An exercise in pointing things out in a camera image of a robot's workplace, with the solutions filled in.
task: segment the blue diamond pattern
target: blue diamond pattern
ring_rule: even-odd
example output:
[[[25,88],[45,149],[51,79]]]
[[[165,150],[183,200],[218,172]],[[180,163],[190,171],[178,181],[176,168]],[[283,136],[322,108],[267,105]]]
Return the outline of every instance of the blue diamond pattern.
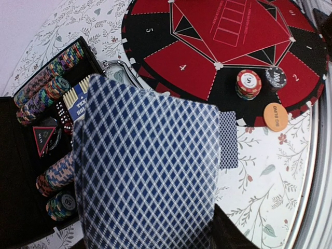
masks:
[[[220,121],[233,118],[93,75],[73,133],[88,248],[210,248]]]

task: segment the red poker chip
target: red poker chip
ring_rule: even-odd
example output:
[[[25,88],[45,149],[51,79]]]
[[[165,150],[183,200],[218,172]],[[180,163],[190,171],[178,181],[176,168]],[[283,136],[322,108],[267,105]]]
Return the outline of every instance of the red poker chip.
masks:
[[[252,70],[242,70],[238,73],[237,84],[239,89],[244,94],[254,94],[257,95],[261,90],[261,79]]]

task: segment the black poker chip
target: black poker chip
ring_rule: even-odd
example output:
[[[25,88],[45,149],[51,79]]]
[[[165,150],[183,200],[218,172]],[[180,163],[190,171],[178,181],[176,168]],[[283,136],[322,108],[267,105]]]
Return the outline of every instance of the black poker chip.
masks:
[[[274,66],[266,69],[265,76],[272,90],[278,91],[287,84],[287,77],[280,67]]]

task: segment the floral pattern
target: floral pattern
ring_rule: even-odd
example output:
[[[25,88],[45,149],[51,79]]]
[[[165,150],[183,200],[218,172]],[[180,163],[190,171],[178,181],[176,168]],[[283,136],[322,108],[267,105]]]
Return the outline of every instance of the floral pattern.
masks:
[[[121,22],[130,1],[64,0],[29,44],[3,95],[13,95],[79,36],[97,50],[99,61],[122,59],[128,63]],[[127,81],[119,68],[111,69],[108,76]],[[238,127],[239,167],[220,170],[216,203],[260,248],[283,248],[292,230],[306,173],[310,132],[309,111],[291,120],[282,132]],[[64,249],[81,238],[77,222],[25,248]]]
[[[219,172],[217,203],[259,248],[283,248],[301,197],[310,112],[282,132],[238,127],[239,167]]]

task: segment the red flower print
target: red flower print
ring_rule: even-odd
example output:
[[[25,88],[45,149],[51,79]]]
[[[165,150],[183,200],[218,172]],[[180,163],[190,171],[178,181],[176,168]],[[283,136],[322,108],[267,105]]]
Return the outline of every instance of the red flower print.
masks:
[[[118,41],[118,38],[115,38],[115,36],[112,36],[111,41],[112,41],[112,43],[115,43]]]
[[[278,137],[278,139],[280,141],[279,144],[287,143],[286,138],[287,138],[286,134],[281,133],[280,136]]]
[[[246,133],[249,133],[249,134],[251,134],[251,133],[253,132],[253,130],[255,130],[254,127],[246,127],[246,128],[245,128],[245,132],[246,132]]]

